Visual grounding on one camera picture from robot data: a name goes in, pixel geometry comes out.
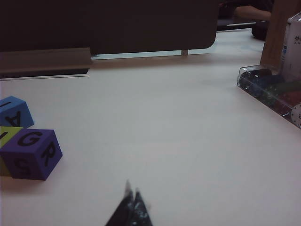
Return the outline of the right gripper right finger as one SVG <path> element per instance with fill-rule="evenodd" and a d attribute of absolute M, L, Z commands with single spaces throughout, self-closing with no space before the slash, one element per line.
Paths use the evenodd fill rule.
<path fill-rule="evenodd" d="M 129 226 L 152 226 L 152 221 L 148 213 L 148 209 L 143 200 L 140 190 L 137 188 L 135 191 L 135 198 L 130 214 Z"/>

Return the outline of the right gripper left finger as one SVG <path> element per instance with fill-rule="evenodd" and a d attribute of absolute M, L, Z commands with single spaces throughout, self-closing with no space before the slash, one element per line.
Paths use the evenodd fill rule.
<path fill-rule="evenodd" d="M 106 223 L 106 226 L 127 226 L 134 206 L 134 195 L 129 180 L 126 181 L 124 196 Z"/>

